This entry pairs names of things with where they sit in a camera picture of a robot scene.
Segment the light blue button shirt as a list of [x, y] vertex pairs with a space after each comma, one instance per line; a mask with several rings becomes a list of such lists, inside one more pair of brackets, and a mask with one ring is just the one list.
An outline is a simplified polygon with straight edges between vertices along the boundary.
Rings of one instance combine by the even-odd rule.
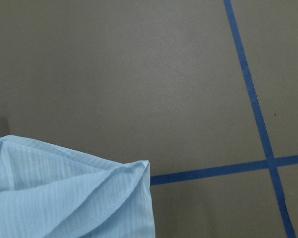
[[150, 164], [0, 138], [0, 238], [153, 238]]

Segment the brown table mat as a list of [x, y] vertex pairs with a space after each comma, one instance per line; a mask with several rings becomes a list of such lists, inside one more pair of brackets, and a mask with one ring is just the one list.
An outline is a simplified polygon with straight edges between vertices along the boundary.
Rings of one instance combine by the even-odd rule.
[[0, 137], [35, 138], [153, 176], [158, 238], [298, 237], [298, 0], [233, 0], [263, 143], [222, 0], [0, 0]]

